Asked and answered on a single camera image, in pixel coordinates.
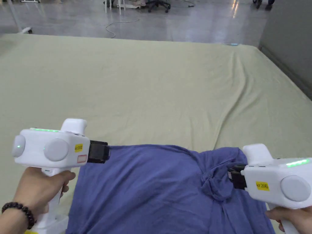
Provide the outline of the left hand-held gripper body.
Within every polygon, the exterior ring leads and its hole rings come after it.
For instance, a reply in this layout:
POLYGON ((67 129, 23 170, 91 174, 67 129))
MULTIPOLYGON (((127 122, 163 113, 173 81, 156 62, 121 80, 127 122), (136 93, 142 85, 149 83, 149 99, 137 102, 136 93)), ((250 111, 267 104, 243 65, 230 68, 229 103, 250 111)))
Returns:
POLYGON ((22 130, 12 147, 15 163, 41 168, 49 177, 86 163, 105 163, 110 157, 108 144, 86 137, 86 127, 84 119, 66 119, 60 130, 22 130))

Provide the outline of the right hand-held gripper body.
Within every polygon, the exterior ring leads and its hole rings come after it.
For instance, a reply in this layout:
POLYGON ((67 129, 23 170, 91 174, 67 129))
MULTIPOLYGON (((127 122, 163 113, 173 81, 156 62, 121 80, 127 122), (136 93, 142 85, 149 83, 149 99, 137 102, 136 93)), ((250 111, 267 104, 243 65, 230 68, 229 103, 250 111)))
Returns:
MULTIPOLYGON (((243 147, 246 163, 228 169, 234 188, 246 191, 249 196, 275 207, 302 209, 312 205, 312 158, 272 157, 264 144, 243 147)), ((281 220, 284 233, 299 234, 294 225, 281 220)))

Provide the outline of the person's left hand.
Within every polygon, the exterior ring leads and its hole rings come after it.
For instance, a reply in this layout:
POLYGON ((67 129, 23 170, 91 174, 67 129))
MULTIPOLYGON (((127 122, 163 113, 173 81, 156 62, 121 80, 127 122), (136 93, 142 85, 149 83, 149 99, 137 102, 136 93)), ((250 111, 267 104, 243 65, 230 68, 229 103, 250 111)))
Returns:
POLYGON ((71 171, 63 171, 51 177, 40 168, 25 169, 17 186, 13 202, 28 207, 35 217, 48 212, 48 203, 57 197, 57 203, 63 193, 69 190, 68 183, 76 177, 71 171))

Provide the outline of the person's right hand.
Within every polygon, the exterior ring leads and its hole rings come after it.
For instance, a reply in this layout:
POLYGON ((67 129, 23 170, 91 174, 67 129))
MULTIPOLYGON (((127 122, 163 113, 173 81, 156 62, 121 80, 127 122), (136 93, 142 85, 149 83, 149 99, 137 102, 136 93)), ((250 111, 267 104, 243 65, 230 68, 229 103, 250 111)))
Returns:
POLYGON ((279 223, 279 229, 284 232, 284 226, 281 220, 287 220, 294 225, 300 234, 312 233, 312 207, 302 209, 288 209, 283 207, 275 207, 266 211, 266 216, 269 219, 279 223))

